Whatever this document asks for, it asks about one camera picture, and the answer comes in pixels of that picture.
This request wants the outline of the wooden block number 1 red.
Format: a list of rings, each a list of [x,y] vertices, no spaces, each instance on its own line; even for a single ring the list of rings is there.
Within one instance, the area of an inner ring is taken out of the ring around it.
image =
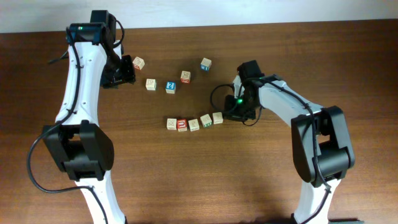
[[[223,114],[222,112],[215,112],[213,115],[213,124],[221,124],[223,123]]]

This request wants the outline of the wooden block green yellow sides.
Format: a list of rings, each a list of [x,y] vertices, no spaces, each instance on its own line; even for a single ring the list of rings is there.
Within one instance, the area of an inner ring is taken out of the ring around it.
[[[200,121],[204,128],[207,128],[213,124],[212,119],[209,114],[205,114],[200,117]]]

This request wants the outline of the wooden block letter J blue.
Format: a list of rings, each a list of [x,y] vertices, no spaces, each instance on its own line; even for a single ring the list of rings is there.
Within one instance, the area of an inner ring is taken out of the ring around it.
[[[197,130],[200,129],[200,125],[199,125],[199,122],[198,122],[197,119],[191,119],[191,120],[189,120],[189,121],[188,121],[188,125],[189,125],[189,128],[190,128],[190,131],[191,131],[191,132],[197,131]]]

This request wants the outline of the wooden block red letter U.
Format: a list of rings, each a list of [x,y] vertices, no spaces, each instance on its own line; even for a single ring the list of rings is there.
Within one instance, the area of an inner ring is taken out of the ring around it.
[[[177,120],[177,130],[178,132],[187,131],[188,124],[186,119],[178,119]]]

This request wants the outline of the wooden block letter M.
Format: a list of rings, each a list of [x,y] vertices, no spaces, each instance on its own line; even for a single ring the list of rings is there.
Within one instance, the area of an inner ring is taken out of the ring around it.
[[[168,118],[167,119],[167,129],[168,130],[177,130],[177,119]]]

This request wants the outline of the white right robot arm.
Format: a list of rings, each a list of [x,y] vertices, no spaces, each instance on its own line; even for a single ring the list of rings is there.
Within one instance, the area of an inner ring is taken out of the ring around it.
[[[355,163],[342,109],[312,103],[281,77],[263,74],[255,60],[242,63],[237,72],[230,85],[234,93],[225,98],[224,117],[257,121],[267,109],[290,127],[293,162],[302,180],[292,221],[329,223],[333,194]]]

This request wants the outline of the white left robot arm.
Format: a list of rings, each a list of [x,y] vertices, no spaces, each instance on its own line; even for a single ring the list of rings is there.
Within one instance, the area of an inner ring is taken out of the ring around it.
[[[107,10],[94,10],[88,23],[66,30],[69,69],[63,102],[43,139],[61,172],[81,190],[94,223],[126,223],[111,181],[114,147],[98,123],[100,88],[134,83],[130,55],[116,38],[121,23]]]

